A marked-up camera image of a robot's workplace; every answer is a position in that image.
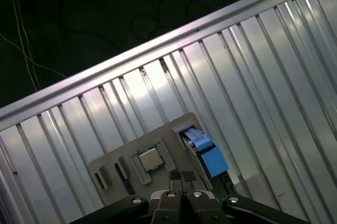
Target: corrugated metal panel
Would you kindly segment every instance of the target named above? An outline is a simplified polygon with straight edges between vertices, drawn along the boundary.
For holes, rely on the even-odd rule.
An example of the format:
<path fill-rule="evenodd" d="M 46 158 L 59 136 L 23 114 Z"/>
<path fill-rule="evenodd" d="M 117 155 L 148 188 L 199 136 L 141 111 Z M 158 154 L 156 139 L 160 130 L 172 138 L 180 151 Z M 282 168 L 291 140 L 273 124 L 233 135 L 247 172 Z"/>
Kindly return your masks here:
<path fill-rule="evenodd" d="M 337 0 L 246 6 L 33 106 L 1 109 L 5 215 L 68 223 L 102 207 L 87 164 L 191 111 L 241 194 L 337 223 Z"/>

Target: blue connector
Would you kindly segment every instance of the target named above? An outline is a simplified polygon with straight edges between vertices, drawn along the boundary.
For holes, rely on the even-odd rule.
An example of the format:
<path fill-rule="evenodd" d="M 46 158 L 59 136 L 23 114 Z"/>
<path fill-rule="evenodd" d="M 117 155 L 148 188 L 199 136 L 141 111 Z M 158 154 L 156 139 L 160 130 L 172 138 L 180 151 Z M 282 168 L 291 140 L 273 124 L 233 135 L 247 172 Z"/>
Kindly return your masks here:
<path fill-rule="evenodd" d="M 183 134 L 190 140 L 189 144 L 194 145 L 198 152 L 208 149 L 201 153 L 201 158 L 212 178 L 228 170 L 228 165 L 219 147 L 209 136 L 194 127 L 187 129 Z"/>

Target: white cable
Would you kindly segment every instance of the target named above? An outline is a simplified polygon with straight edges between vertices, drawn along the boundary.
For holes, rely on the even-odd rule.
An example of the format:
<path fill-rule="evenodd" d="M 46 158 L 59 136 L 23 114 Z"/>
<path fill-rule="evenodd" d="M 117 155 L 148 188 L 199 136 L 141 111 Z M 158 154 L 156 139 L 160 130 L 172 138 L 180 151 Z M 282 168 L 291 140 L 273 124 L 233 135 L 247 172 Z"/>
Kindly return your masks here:
<path fill-rule="evenodd" d="M 20 25 L 19 25 L 19 21 L 18 21 L 18 18 L 17 18 L 17 14 L 16 14 L 15 0 L 13 0 L 13 7 L 14 7 L 14 14 L 15 14 L 15 19 L 16 19 L 16 24 L 17 24 L 17 31 L 18 31 L 20 42 L 21 42 L 21 46 L 22 46 L 22 51 L 26 55 L 25 47 L 23 46 L 23 42 L 22 42 L 22 38 L 21 38 Z M 26 57 L 25 57 L 25 61 L 26 61 L 26 67 L 27 67 L 29 76 L 31 78 L 31 81 L 33 83 L 34 89 L 35 89 L 35 91 L 37 91 L 37 88 L 35 86 L 35 83 L 34 83 L 34 80 L 33 80 L 32 74 L 31 74 L 31 71 L 29 70 L 28 61 L 27 61 Z"/>
<path fill-rule="evenodd" d="M 18 13 L 19 13 L 19 17 L 20 17 L 20 19 L 21 19 L 21 26 L 22 26 L 23 32 L 25 33 L 25 36 L 26 36 L 27 45 L 28 45 L 29 57 L 30 57 L 31 60 L 33 61 L 33 56 L 32 56 L 32 52 L 31 52 L 31 48 L 30 48 L 30 46 L 29 46 L 28 36 L 27 36 L 27 33 L 26 33 L 25 26 L 23 25 L 23 18 L 22 18 L 22 15 L 21 15 L 20 1 L 19 1 L 19 0 L 17 0 L 17 10 L 18 10 Z M 36 79 L 36 81 L 37 81 L 38 88 L 41 90 L 41 85 L 40 85 L 40 82 L 38 81 L 38 78 L 37 78 L 37 75 L 36 75 L 36 72 L 35 72 L 34 64 L 33 64 L 33 73 L 34 73 L 35 79 Z"/>
<path fill-rule="evenodd" d="M 17 46 L 16 44 L 14 44 L 12 41 L 8 40 L 6 37 L 4 37 L 3 34 L 0 33 L 0 36 L 1 36 L 6 42 L 12 44 L 12 45 L 15 46 L 18 50 L 20 50 L 20 52 L 22 52 L 23 55 L 25 55 L 25 58 L 28 59 L 29 61 L 31 61 L 31 62 L 32 62 L 34 65 L 36 65 L 37 67 L 40 67 L 40 68 L 43 68 L 43 69 L 46 69 L 46 70 L 50 70 L 50 71 L 52 71 L 52 72 L 54 72 L 54 73 L 56 73 L 56 74 L 59 74 L 60 76 L 62 76 L 62 77 L 64 77 L 64 78 L 67 78 L 67 76 L 65 76 L 65 75 L 62 74 L 62 73 L 59 73 L 59 72 L 56 71 L 56 70 L 53 70 L 53 69 L 51 69 L 51 68 L 49 68 L 49 67 L 46 67 L 46 66 L 39 65 L 39 64 L 35 63 L 34 61 L 31 60 L 30 57 L 28 57 L 28 56 L 24 53 L 24 51 L 23 51 L 19 46 Z"/>

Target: metal edge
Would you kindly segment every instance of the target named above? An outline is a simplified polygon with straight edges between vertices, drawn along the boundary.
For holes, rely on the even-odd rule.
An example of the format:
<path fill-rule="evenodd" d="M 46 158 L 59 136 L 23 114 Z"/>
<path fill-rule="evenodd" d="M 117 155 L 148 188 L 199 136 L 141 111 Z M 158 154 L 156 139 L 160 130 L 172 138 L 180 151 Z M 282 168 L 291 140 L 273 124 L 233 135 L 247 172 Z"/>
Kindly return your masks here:
<path fill-rule="evenodd" d="M 155 50 L 159 49 L 160 46 L 166 45 L 167 47 L 172 47 L 169 46 L 170 43 L 175 42 L 179 38 L 184 38 L 184 40 L 186 40 L 186 38 L 188 38 L 187 36 L 192 35 L 196 29 L 207 28 L 207 26 L 214 24 L 215 22 L 225 21 L 227 18 L 233 17 L 234 14 L 239 13 L 240 11 L 245 12 L 244 10 L 246 10 L 249 6 L 253 6 L 254 4 L 262 1 L 266 0 L 241 0 L 100 63 L 62 82 L 56 83 L 37 93 L 29 95 L 26 98 L 16 101 L 15 103 L 3 107 L 0 109 L 0 131 L 22 121 L 25 118 L 29 118 L 35 113 L 40 113 L 41 111 L 65 102 L 80 93 L 88 91 L 97 85 L 101 85 L 121 74 L 125 74 L 127 71 L 134 69 L 134 67 L 139 67 L 141 64 L 149 63 L 151 60 L 156 60 L 158 57 L 164 55 L 158 55 L 158 52 Z"/>

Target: dark floor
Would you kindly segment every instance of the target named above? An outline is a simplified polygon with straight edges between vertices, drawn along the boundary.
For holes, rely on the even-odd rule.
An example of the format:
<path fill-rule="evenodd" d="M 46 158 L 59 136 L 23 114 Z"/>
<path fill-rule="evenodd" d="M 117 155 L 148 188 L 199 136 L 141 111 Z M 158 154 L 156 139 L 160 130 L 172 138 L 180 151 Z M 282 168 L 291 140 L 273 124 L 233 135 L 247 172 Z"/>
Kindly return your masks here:
<path fill-rule="evenodd" d="M 71 76 L 236 1 L 20 0 L 20 5 L 34 61 Z M 0 33 L 20 46 L 13 0 L 0 0 L 0 6 Z M 35 92 L 23 54 L 2 38 L 0 60 L 0 107 Z M 62 80 L 51 71 L 35 71 L 41 88 Z"/>

